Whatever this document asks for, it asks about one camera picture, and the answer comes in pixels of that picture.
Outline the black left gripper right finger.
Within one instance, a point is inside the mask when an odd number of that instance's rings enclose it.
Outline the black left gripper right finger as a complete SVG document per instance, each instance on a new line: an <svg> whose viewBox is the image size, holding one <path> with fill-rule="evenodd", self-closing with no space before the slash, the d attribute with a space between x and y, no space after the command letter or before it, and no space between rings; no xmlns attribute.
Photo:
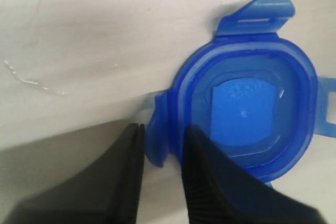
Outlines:
<svg viewBox="0 0 336 224"><path fill-rule="evenodd" d="M315 208L265 185L197 126L184 133L182 182L190 223L321 223Z"/></svg>

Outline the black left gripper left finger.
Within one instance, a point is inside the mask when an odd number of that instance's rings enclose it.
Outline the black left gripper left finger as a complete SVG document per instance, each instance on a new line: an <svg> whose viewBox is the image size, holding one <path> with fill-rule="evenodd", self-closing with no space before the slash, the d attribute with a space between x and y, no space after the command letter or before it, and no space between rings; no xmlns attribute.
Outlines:
<svg viewBox="0 0 336 224"><path fill-rule="evenodd" d="M22 200L11 223L136 223L144 169L142 124L128 124L92 164Z"/></svg>

